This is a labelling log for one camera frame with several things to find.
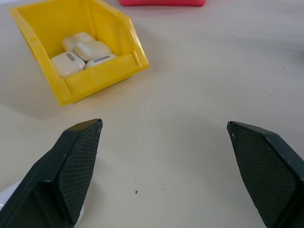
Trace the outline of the white earbud case back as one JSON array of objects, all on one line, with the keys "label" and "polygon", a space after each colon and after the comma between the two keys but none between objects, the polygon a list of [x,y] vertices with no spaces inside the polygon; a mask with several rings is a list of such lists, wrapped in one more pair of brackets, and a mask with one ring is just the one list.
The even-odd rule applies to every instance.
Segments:
[{"label": "white earbud case back", "polygon": [[75,45],[83,41],[95,41],[95,38],[86,32],[80,32],[64,38],[62,47],[65,51],[74,51]]}]

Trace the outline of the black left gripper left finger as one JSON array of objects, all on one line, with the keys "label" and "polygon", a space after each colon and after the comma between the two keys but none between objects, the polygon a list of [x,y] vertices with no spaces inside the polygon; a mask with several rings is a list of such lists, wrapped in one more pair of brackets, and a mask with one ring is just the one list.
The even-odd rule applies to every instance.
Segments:
[{"label": "black left gripper left finger", "polygon": [[94,172],[101,119],[63,131],[0,210],[0,228],[74,228]]}]

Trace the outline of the white charging case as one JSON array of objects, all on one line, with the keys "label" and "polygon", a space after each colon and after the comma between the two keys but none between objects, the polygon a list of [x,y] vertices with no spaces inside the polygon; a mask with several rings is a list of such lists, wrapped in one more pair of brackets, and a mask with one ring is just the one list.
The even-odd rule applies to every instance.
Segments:
[{"label": "white charging case", "polygon": [[[12,196],[12,194],[14,193],[16,188],[20,185],[21,181],[22,180],[15,182],[14,184],[8,186],[5,190],[0,192],[0,211],[5,206],[5,204],[9,200],[9,198]],[[82,205],[82,208],[81,208],[77,223],[75,224],[75,227],[77,227],[79,222],[81,221],[83,213],[84,213],[84,205]]]}]

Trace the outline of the yellow plastic bin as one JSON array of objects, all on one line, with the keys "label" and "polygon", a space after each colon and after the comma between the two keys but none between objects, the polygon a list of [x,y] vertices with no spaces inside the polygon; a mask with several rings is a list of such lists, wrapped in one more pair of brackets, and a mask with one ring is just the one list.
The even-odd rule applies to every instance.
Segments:
[{"label": "yellow plastic bin", "polygon": [[[149,67],[130,18],[103,0],[46,0],[9,8],[61,105],[79,101]],[[61,78],[51,58],[63,53],[62,40],[87,32],[107,44],[116,58]]]}]

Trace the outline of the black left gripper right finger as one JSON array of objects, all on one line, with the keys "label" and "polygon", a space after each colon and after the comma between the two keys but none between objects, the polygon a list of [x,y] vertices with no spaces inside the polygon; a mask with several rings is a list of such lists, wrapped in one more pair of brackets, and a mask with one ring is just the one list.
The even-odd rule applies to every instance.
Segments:
[{"label": "black left gripper right finger", "polygon": [[229,121],[242,181],[266,228],[304,228],[304,160],[276,133]]}]

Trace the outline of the white earbud case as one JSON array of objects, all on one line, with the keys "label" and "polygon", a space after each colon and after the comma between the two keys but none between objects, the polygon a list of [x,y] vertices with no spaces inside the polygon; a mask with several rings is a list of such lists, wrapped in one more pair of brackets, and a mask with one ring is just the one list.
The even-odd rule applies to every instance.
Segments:
[{"label": "white earbud case", "polygon": [[95,41],[95,38],[86,32],[80,32],[64,38],[62,47],[65,51],[74,51],[75,45],[83,41]]},{"label": "white earbud case", "polygon": [[115,54],[104,55],[102,57],[98,57],[96,59],[88,61],[85,67],[86,67],[86,69],[89,69],[89,68],[92,68],[94,66],[100,65],[104,62],[115,59],[116,57],[117,57],[117,55],[115,55]]},{"label": "white earbud case", "polygon": [[112,49],[101,41],[82,41],[74,47],[74,52],[85,62],[112,53]]},{"label": "white earbud case", "polygon": [[68,51],[51,58],[51,64],[59,77],[67,76],[83,71],[86,63],[75,52]]}]

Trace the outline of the red flat object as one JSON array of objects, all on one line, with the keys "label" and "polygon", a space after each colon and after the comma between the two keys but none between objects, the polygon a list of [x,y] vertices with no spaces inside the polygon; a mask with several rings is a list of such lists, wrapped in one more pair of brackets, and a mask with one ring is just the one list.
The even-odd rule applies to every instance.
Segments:
[{"label": "red flat object", "polygon": [[118,0],[122,6],[191,6],[202,7],[206,0]]}]

